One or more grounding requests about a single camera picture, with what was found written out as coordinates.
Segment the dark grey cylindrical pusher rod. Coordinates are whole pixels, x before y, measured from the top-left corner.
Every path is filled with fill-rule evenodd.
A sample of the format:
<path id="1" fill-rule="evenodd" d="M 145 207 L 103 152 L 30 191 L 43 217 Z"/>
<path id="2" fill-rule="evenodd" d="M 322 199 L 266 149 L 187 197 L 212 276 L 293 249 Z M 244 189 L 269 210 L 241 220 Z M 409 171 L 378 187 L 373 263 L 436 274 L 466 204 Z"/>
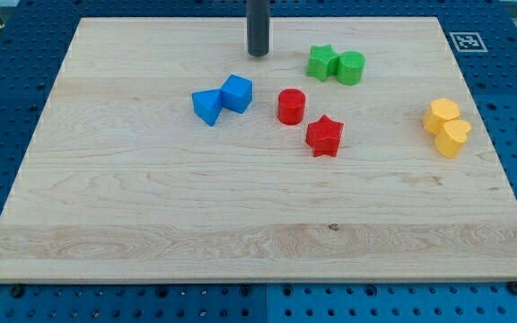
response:
<path id="1" fill-rule="evenodd" d="M 268 0 L 246 1 L 247 50 L 263 57 L 269 51 L 270 6 Z"/>

